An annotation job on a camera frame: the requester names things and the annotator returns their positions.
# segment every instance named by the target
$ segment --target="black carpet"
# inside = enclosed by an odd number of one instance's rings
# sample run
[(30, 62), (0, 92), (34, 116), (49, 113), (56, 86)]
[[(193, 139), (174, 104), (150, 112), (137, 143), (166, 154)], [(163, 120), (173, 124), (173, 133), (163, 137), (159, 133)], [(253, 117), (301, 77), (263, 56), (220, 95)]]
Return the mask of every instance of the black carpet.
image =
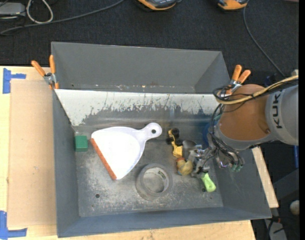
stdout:
[[(24, 5), (28, 2), (9, 1)], [(58, 21), (108, 7), (120, 0), (47, 1), (53, 10), (53, 20)], [(30, 11), (38, 21), (49, 18), (40, 0), (33, 3)], [(251, 38), (245, 22), (261, 49)], [(57, 41), (221, 51), (230, 76), (236, 64), (251, 70), (246, 84), (264, 85), (272, 76), (279, 81), (299, 68), (298, 2), (250, 0), (244, 11), (222, 12), (210, 0), (183, 0), (168, 11), (146, 12), (133, 0), (124, 0), (81, 18), (29, 26), (31, 24), (29, 18), (0, 19), (0, 65), (30, 66), (31, 60), (36, 60), (48, 67), (51, 42)], [(5, 31), (17, 26), (27, 27)], [(262, 150), (273, 183), (296, 169), (292, 146), (277, 141), (263, 144)], [(263, 239), (259, 231), (257, 226), (258, 240)]]

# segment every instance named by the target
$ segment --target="green block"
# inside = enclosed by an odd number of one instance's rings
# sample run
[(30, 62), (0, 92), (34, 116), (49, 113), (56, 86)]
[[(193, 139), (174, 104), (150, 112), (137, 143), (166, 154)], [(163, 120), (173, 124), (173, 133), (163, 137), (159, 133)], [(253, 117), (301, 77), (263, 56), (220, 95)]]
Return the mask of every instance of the green block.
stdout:
[(76, 152), (85, 152), (88, 150), (88, 139), (85, 135), (74, 137), (74, 150)]

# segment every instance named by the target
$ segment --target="wooden table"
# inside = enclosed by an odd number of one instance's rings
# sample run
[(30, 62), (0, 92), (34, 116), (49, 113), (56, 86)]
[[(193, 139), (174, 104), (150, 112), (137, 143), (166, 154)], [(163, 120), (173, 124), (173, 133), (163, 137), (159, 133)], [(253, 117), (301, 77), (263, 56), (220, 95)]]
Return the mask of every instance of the wooden table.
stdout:
[[(11, 70), (12, 74), (26, 74), (26, 79), (11, 80), (11, 93), (9, 94), (2, 92), (3, 68)], [(34, 100), (36, 95), (33, 92), (36, 90), (41, 94), (46, 94), (44, 100), (40, 98), (40, 95), (36, 101)], [(18, 239), (58, 239), (56, 235), (54, 164), (53, 153), (51, 153), (53, 133), (49, 132), (52, 130), (52, 121), (48, 121), (52, 119), (52, 110), (47, 107), (51, 103), (51, 96), (48, 93), (51, 93), (51, 90), (48, 89), (47, 83), (33, 67), (0, 66), (0, 210), (8, 213), (7, 226), (9, 230), (28, 228), (27, 236)], [(21, 134), (18, 133), (20, 133), (23, 122), (16, 115), (27, 115), (27, 113), (30, 113), (30, 118), (24, 126), (25, 129), (22, 132), (24, 136), (20, 139), (18, 136)], [(36, 122), (42, 121), (44, 124), (36, 126)], [(46, 140), (41, 138), (36, 141), (36, 145), (29, 143), (19, 146), (25, 141), (26, 134), (33, 137), (45, 131), (48, 131)], [(258, 147), (252, 151), (269, 206), (276, 208), (279, 204), (262, 152)], [(20, 160), (21, 153), (26, 155), (26, 161)], [(34, 165), (37, 159), (42, 159), (42, 164)], [(48, 170), (47, 175), (42, 174), (45, 167)], [(68, 239), (255, 240), (255, 236), (251, 222), (245, 220), (68, 237)]]

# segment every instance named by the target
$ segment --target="bin floor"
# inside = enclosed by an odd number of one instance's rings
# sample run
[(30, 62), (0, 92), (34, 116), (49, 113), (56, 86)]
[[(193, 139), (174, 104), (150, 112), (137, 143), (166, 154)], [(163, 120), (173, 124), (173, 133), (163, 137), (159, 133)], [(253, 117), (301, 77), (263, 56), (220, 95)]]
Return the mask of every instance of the bin floor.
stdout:
[[(217, 189), (203, 192), (204, 184), (190, 175), (179, 175), (172, 146), (166, 144), (165, 135), (146, 142), (143, 155), (137, 165), (120, 180), (112, 180), (98, 154), (88, 143), (88, 151), (76, 152), (78, 204), (81, 217), (131, 212), (166, 211), (223, 206), (220, 186), (217, 184), (212, 161), (209, 174)], [(172, 175), (172, 187), (165, 196), (148, 201), (136, 189), (136, 179), (143, 167), (157, 163)]]

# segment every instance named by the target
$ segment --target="gray metal bin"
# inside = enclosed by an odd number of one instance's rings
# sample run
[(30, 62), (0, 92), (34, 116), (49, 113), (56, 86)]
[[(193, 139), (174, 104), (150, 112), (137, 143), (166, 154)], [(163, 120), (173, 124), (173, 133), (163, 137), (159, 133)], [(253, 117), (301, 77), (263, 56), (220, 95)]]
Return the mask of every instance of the gray metal bin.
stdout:
[[(217, 106), (215, 88), (229, 83), (220, 51), (53, 42), (60, 89), (53, 92), (57, 235), (136, 231), (270, 218), (271, 212), (251, 150), (240, 155), (238, 173), (210, 168), (217, 189), (202, 191), (200, 179), (177, 173), (166, 138), (203, 142), (203, 129)], [(74, 137), (111, 126), (141, 129), (155, 122), (162, 134), (149, 140), (137, 165), (112, 180), (89, 143), (75, 152)], [(172, 176), (169, 193), (143, 199), (136, 178), (148, 164)]]

